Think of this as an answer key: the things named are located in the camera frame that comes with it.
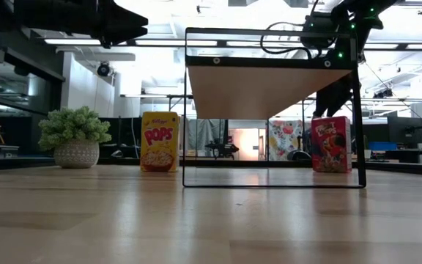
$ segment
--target white patterned pot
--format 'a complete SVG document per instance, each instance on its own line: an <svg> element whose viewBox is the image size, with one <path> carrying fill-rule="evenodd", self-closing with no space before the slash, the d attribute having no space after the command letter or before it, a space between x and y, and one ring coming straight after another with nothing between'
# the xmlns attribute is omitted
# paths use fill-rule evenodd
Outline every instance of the white patterned pot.
<svg viewBox="0 0 422 264"><path fill-rule="evenodd" d="M56 165L65 169L87 169L99 161L99 143L70 140L57 147L53 155Z"/></svg>

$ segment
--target cereal bowl image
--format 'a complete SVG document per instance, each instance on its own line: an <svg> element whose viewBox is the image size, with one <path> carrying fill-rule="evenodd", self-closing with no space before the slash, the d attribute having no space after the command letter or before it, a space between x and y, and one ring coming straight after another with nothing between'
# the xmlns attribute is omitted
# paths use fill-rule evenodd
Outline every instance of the cereal bowl image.
<svg viewBox="0 0 422 264"><path fill-rule="evenodd" d="M174 165L174 157L164 151L154 151L141 157L141 165L151 172L168 172Z"/></svg>

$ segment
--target yellow cereal box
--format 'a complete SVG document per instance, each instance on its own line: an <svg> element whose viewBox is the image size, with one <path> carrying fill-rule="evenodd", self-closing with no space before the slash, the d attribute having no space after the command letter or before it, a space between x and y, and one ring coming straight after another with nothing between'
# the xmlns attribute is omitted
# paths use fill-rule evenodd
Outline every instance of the yellow cereal box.
<svg viewBox="0 0 422 264"><path fill-rule="evenodd" d="M144 112L141 134L141 170L176 172L179 163L177 113Z"/></svg>

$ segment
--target cereal box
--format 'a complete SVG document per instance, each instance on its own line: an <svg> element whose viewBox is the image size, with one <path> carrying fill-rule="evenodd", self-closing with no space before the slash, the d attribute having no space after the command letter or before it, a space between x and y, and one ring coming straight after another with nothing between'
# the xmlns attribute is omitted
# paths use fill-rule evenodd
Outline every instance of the cereal box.
<svg viewBox="0 0 422 264"><path fill-rule="evenodd" d="M179 117L174 112L144 112L141 130L141 170L176 172Z"/></svg>
<svg viewBox="0 0 422 264"><path fill-rule="evenodd" d="M312 167L316 172L351 172L351 130L346 117L312 120Z"/></svg>

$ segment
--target potted plant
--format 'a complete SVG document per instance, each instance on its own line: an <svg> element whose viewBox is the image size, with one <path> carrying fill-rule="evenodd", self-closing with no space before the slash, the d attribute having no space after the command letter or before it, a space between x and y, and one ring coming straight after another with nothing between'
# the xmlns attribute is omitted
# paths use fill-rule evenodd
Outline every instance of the potted plant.
<svg viewBox="0 0 422 264"><path fill-rule="evenodd" d="M99 160L99 143L111 140L110 123L98 117L87 106L52 111L39 123L39 145L42 150L54 149L55 163L62 168L90 168Z"/></svg>

